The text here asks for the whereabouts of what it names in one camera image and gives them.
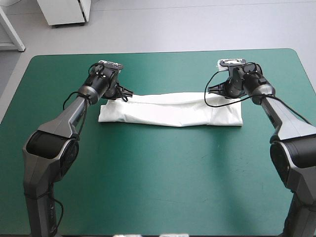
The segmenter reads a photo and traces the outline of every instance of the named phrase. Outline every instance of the black wire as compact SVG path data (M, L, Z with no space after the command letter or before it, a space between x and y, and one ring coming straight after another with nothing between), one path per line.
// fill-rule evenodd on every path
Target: black wire
M80 134L81 134L82 128L83 128L83 126L84 126L85 118L86 118L86 116L87 116L88 103L90 103L90 99L89 99L88 96L83 95L83 94L80 93L80 92L74 91L74 92L72 92L72 93L68 96L68 98L65 100L65 102L64 102L64 104L63 104L63 109L65 109L65 103L66 103L66 102L69 100L69 98L70 98L73 94L75 94L75 93L77 93L77 94L79 94L79 95L81 95L81 96L84 97L84 111L83 111L82 122L81 122L80 128L79 128L79 130L78 130L78 134L77 134L77 136L76 136L76 138L75 138L75 140L74 140L72 146L70 147L70 151L73 150L74 146L76 145L77 141L79 140L79 136L80 136ZM63 218L63 215L64 215L64 206L63 206L63 204L62 204L61 201L59 201L59 200L53 198L53 197L50 195L50 194L52 193L51 188L49 188L49 191L48 191L47 193L45 193L45 194L48 194L48 197L49 197L51 200L53 200L54 202L58 203L58 204L60 205L60 207L61 207L61 214L60 214L60 217L59 217L59 221L58 221L58 223L57 223L57 228L58 228L58 227L59 227L59 224L61 223L61 220L62 220L62 218Z
M89 99L89 95L85 95L85 94L82 94L81 92L78 92L78 91L74 91L72 93L70 93L70 95L67 97L67 99L64 101L63 103L63 110L65 110L65 104L66 102L70 99L70 97L73 95L73 94L78 94L79 96L83 97L83 98L87 98L89 100L89 103L90 103L90 99Z
M61 208L61 213L60 213L60 217L59 217L59 220L58 220L58 223L57 223L57 228L59 227L59 224L61 222L61 220L63 219L63 216L64 216L64 206L63 204L61 203L61 201L53 198L50 194L48 194L48 197L53 200L54 202L58 203L60 205L60 208Z
M212 81L212 79L215 77L215 75L217 75L220 71L214 73L214 75L211 77L211 79L208 81L208 83L206 84L206 87L205 87L205 90L204 90L204 102L206 103L207 106L209 107L212 107L212 108L219 108L219 107L223 107L223 106L227 106L227 105L232 105L232 104L235 104L235 103L239 103L239 102L242 102L242 101L245 101L247 99L250 99L252 97L255 97L255 96L261 96L261 97L268 97L268 98L272 98L272 99L275 99L279 102L281 102L285 107L287 107L290 111L292 111L294 114L296 114L298 117L300 117L302 120L304 120L306 123L312 125L306 118L304 118L302 115L300 115L298 112L296 112L293 108L291 108L290 106L288 106L284 101L282 101L281 99L277 98L276 96L272 95L272 94L258 94L258 95L250 95L246 98L243 98L241 100L238 100L238 101L234 101L234 102L231 102L231 103L227 103L227 104L223 104L223 105L210 105L208 104L208 102L206 101L206 90L207 90L207 87L208 85L210 84L210 82Z

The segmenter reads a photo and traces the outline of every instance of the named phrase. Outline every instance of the green table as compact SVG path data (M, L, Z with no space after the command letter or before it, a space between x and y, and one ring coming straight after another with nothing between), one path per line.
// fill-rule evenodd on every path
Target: green table
M101 59L124 65L136 94L203 91L222 58L259 63L285 102L316 123L315 93L291 49L34 57L0 125L0 233L30 232L21 148L62 111L87 69ZM213 84L224 81L219 74ZM276 235L292 194L271 162L274 129L260 106L242 104L243 127L162 127L98 123L88 111L80 152L55 196L65 206L59 232L72 235L189 233Z

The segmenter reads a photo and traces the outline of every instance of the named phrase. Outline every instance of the white cloth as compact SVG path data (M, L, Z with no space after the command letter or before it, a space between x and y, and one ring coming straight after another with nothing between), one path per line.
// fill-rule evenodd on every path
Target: white cloth
M227 104L239 99L225 99L207 94L210 105ZM133 95L128 102L109 100L101 105L99 122L131 122L163 126L193 125L241 126L241 105L211 108L204 102L203 92L182 92L162 95Z

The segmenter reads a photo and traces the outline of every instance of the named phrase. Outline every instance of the robotic arm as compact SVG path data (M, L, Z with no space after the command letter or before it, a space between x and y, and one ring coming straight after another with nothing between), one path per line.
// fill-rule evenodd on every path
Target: robotic arm
M75 92L78 97L57 118L39 126L23 147L24 194L32 237L58 236L53 184L60 181L79 151L78 121L87 108L102 98L127 101L133 92L120 86L123 65L100 61L91 65L88 78Z
M220 60L220 71L229 78L208 89L227 98L248 95L261 105L275 127L270 139L271 159L284 185L294 195L285 220L283 237L311 237L316 228L316 128L297 119L287 105L275 97L275 89L264 78L260 65L243 59ZM121 64L100 61L76 92L78 97L56 119L39 126L23 147L24 193L32 237L58 236L53 184L60 181L75 161L78 139L87 108L102 98L127 101L133 92L120 86Z
M251 97L261 105L275 128L270 155L276 170L293 194L283 237L312 237L316 229L316 128L297 119L263 76L259 64L244 59L218 61L228 79L208 88L209 93L227 98Z

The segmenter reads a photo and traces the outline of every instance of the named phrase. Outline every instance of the gray floor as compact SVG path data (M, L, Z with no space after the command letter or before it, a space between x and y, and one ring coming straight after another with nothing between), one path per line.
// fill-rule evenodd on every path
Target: gray floor
M0 52L1 64L16 64L9 81L10 68L0 68L0 121L28 62L41 54L292 48L316 88L316 0L92 0L88 24L59 29L47 25L36 0L4 11L27 49L18 60Z
M0 95L2 95L21 53L18 51L0 51Z

